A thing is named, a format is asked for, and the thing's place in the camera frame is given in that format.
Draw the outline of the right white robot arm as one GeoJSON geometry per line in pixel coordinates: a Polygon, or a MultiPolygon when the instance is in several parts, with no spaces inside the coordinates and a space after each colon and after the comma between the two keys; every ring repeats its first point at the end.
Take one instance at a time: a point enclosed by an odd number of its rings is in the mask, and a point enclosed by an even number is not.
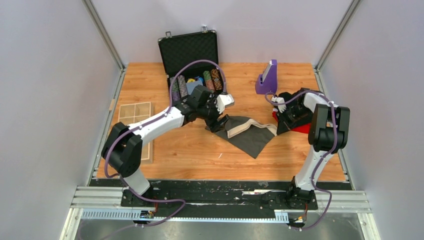
{"type": "Polygon", "coordinates": [[[317,180],[325,165],[348,141],[350,109],[338,106],[322,92],[301,88],[271,97],[277,134],[309,127],[310,150],[301,170],[290,182],[285,203],[292,209],[312,202],[317,180]]]}

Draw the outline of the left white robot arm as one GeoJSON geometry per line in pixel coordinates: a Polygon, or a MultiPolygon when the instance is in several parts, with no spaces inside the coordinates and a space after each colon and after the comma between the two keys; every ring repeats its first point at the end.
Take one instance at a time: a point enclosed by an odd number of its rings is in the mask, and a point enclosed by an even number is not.
{"type": "Polygon", "coordinates": [[[213,93],[207,87],[198,85],[191,94],[174,102],[164,111],[143,121],[125,125],[113,125],[101,156],[106,166],[111,166],[123,181],[134,191],[134,200],[140,206],[149,206],[153,201],[150,183],[141,172],[143,147],[157,137],[202,119],[211,132],[217,132],[229,119],[223,114],[234,105],[229,93],[213,93]]]}

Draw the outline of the grey underwear white waistband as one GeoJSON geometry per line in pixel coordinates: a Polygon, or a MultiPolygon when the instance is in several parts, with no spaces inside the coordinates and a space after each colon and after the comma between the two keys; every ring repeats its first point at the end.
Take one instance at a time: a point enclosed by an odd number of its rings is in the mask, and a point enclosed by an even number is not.
{"type": "Polygon", "coordinates": [[[277,126],[272,123],[262,124],[246,116],[229,116],[214,134],[255,159],[277,136],[277,126]]]}

